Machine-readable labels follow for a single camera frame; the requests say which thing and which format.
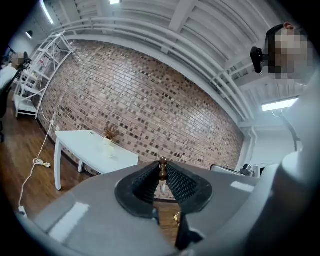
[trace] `ceiling beam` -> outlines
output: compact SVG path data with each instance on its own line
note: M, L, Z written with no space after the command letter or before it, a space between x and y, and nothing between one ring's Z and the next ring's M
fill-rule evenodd
M249 94L251 94L255 105L258 108L261 107L261 100L260 100L260 95L259 95L258 90L256 88L253 88L253 89L249 90L248 92L249 92Z
M245 92L259 86L264 86L265 84L272 82L272 80L273 79L269 75L268 68L265 67L260 74L252 72L235 80L234 82L239 87L240 91Z
M70 18L69 18L69 15L68 15L68 13L67 13L67 11L66 11L65 5L64 5L64 3L62 2L62 0L59 0L59 5L60 5L60 8L61 8L61 10L62 10L62 12L63 12L63 14L64 14L64 16L65 16L66 21L67 21L68 23L70 23L71 20L70 20Z
M128 5L128 4L140 5L140 6L152 5L153 8L162 7L168 10L175 10L176 8L175 0L122 0L121 2L125 5Z
M203 2L197 2L196 7L200 8L202 11L210 14L212 17L217 19L221 24L225 27L225 30L230 30L235 37L238 39L236 41L236 44L239 44L240 47L242 47L241 44L247 45L250 44L250 40L247 36L245 36L236 26L234 23L231 22L227 16L223 15L221 12L217 11L218 9L211 7L208 4L205 4Z
M169 29L180 34L197 2L198 0L180 0L172 16ZM168 47L162 47L161 52L168 54Z
M96 10L98 12L98 17L112 17L114 15L113 7L111 6L108 0L96 0ZM102 31L103 34L108 35L110 34L107 31Z
M280 118L275 117L271 111L260 112L255 119L249 119L238 123L238 127L249 128L254 127L257 130L272 131L276 130L286 130L286 126Z
M119 13L132 13L132 14L138 14L138 15L146 15L150 16L159 20L163 20L165 22L169 22L171 20L171 17L164 16L163 14L157 14L156 12L146 12L140 9L113 9L113 12L119 12Z
M243 93L244 95L246 95L246 98L248 99L248 102L250 103L250 105L252 106L252 108L254 110L257 109L258 104L255 100L255 97L253 96L253 94L251 93L251 90L247 90Z
M228 105L228 103L221 98L221 96L206 82L204 81L197 73L194 73L190 70L189 67L181 64L180 62L176 61L175 59L169 57L166 54L161 53L160 51L151 48L145 44L141 44L139 42L135 42L132 40L128 40L122 37L116 36L109 36L109 35L68 35L66 36L67 40L90 40L90 41L100 41L100 42L107 42L112 43L115 45L127 47L133 49L135 51L144 53L149 55L160 62L168 65L169 67L173 68L174 70L178 71L190 81L198 85L202 90L204 90L217 104L219 104L231 117L231 119L237 124L238 117L234 110Z
M249 58L250 51L251 51L252 47L255 46L258 48L263 48L264 44L265 44L265 40L259 40L255 43L253 43L252 45L250 45L249 47L246 47L245 50L241 54L238 54L238 55L234 56L232 59L229 59L225 62L224 70L229 70L233 66L235 66L238 63L243 62L245 59Z
M77 8L74 0L63 0L63 7L65 10L67 10L66 17L68 17L68 19L71 22L76 22L81 19L79 12L78 12L78 8Z

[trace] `white metal shelf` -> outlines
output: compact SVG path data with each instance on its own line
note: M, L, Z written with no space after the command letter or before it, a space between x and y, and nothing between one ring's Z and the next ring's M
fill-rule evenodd
M30 115L30 116L36 115L37 109L30 99L26 99L20 95L15 94L13 96L13 100L14 100L14 105L15 105L17 114L24 114L24 115Z
M51 34L32 56L32 65L21 74L12 99L16 110L15 117L18 117L18 114L24 114L35 116L37 119L41 102L52 78L62 63L73 53L64 33L63 31L59 34ZM41 88L42 78L47 80L43 88ZM37 106L32 101L35 96L40 96Z

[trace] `white wall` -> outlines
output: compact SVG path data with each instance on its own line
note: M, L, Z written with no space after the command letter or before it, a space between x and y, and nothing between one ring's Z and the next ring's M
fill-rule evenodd
M257 142L253 148L251 164L278 164L295 151L292 135L287 130L257 131ZM297 150L302 148L298 141Z
M235 167L236 172L239 172L241 168L246 164L247 158L250 154L249 151L251 151L252 142L253 139L249 137L247 134L245 134L238 164Z
M36 45L36 42L34 42L33 39L28 38L27 35L22 31L18 31L9 42L9 46L16 53L27 52L28 55L30 55L33 52Z

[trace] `white ceiling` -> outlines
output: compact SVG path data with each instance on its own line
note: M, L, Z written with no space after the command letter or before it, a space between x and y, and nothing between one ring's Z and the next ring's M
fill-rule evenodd
M262 47L266 31L284 21L266 1L122 0L113 5L109 0L44 2L53 25L40 5L30 15L36 21L30 28L36 29L41 40L52 32L66 30L65 35L73 39L99 36L110 42L110 38L121 38L140 44L142 52L151 48L153 57L165 56L196 74L197 81L200 79L206 87L197 84L242 126L254 125L253 119L262 114L261 104L298 96L305 89L290 81L277 82L265 72L256 74L250 65L251 47Z

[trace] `white power cord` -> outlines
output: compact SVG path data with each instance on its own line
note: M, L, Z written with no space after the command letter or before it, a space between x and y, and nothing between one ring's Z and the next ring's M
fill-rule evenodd
M41 77L41 81L40 81L40 86L39 86L39 90L40 90L40 91L41 91L42 79L43 79L43 76ZM64 92L63 97L67 94L68 89ZM28 180L30 179L30 177L32 176L33 171L34 171L34 168L35 168L36 165L45 166L45 167L47 167L47 168L49 168L49 167L51 166L50 163L44 162L43 160L39 159L39 156L40 156L40 154L41 154L41 152L42 152L42 149L44 148L44 145L45 145L45 143L46 143L46 140L47 140L47 137L48 137L48 135L49 135L49 132L50 132L52 126L53 126L54 123L55 123L55 121L54 121L54 119L55 119L55 114L53 114L52 120L48 120L48 119L46 118L44 112L43 112L41 103L42 103L42 102L40 102L40 108L41 108L42 115L43 115L44 119L50 123L50 126L49 126L49 129L48 129L48 132L46 133L45 139L44 139L44 141L43 141L43 144L42 144L42 146L41 146L41 149L40 149L40 151L39 151L39 154L38 154L37 158L33 159L33 166L32 166L32 168L31 168L30 175L26 178L26 180L24 181L24 183L22 184L22 187L21 187L21 193L20 193L20 198L19 198L19 202L18 202L18 210L19 210L19 212L20 212L22 215L24 215L25 217L27 217L26 210L25 210L25 208L24 208L23 206L21 206L21 200L22 200L22 196L23 196L23 194L24 194L25 184L27 183L27 181L28 181ZM62 101L57 105L57 109L59 109L61 103L62 103Z
M278 115L275 115L275 113L274 113L273 111L271 111L271 112L272 112L272 114L273 114L276 118L279 117Z
M41 154L41 152L42 152L42 149L44 148L44 145L45 145L45 143L46 143L48 134L49 134L50 129L51 129L51 127L52 127L53 124L54 124L54 122L51 121L51 122L50 122L49 129L48 129L48 132L46 133L45 139L44 139L43 144L42 144L42 147L41 147L41 149L40 149L40 152L39 152L37 158L33 159L33 166L32 166L30 175L28 176L28 178L26 178L26 180L25 180L24 183L22 184L21 193L20 193L20 198L19 198L19 202L18 202L19 210L21 210L21 207L22 207L22 206L21 206L21 200L22 200L22 196L23 196L23 194L24 194L25 184L27 183L27 181L28 181L28 180L30 179L30 177L32 176L32 173L34 172L35 166L36 166L36 165L40 165L40 166L45 166L45 167L47 167L47 168L51 166L50 163L44 162L43 160L39 159L39 156L40 156L40 154Z

